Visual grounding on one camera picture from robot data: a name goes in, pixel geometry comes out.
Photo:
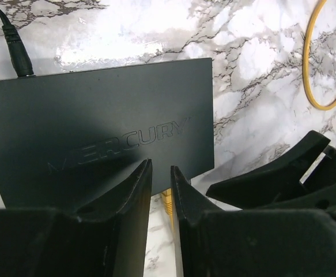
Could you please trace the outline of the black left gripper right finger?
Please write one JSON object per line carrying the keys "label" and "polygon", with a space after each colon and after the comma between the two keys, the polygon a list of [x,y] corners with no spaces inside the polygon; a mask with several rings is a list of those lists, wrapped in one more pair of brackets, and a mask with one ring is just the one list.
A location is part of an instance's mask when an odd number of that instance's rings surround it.
{"label": "black left gripper right finger", "polygon": [[225,211],[171,167],[177,276],[336,276],[336,221],[317,209]]}

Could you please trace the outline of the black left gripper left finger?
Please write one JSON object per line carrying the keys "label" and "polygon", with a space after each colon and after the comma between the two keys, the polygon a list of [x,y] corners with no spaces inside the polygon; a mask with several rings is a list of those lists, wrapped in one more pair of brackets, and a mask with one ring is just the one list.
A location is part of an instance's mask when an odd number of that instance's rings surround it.
{"label": "black left gripper left finger", "polygon": [[152,161],[73,212],[0,209],[0,276],[142,276]]}

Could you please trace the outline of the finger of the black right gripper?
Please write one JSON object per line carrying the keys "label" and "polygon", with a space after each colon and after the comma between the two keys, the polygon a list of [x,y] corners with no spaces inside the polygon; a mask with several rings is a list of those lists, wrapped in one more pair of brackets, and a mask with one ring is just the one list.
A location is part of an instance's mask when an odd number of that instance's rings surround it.
{"label": "finger of the black right gripper", "polygon": [[212,184],[207,197],[235,207],[261,207],[278,200],[300,179],[328,146],[330,139],[312,130],[288,152],[243,175]]}

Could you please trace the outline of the black network switch box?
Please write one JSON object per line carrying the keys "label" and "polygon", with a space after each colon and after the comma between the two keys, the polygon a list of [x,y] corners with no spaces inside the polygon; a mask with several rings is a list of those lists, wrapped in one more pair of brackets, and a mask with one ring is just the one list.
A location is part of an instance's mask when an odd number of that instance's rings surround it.
{"label": "black network switch box", "polygon": [[214,167],[213,65],[186,59],[0,81],[6,208],[77,209],[145,159],[152,193]]}

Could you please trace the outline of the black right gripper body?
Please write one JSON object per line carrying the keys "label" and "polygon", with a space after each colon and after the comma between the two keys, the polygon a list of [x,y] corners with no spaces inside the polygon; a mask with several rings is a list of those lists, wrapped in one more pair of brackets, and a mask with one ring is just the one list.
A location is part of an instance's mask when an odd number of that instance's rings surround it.
{"label": "black right gripper body", "polygon": [[336,237],[336,149],[328,146],[316,158],[311,167],[300,179],[300,184],[281,195],[278,200],[261,206],[260,209],[271,211],[310,210],[324,215],[330,235],[322,237],[315,232],[316,225],[305,224],[312,239],[324,242]]}

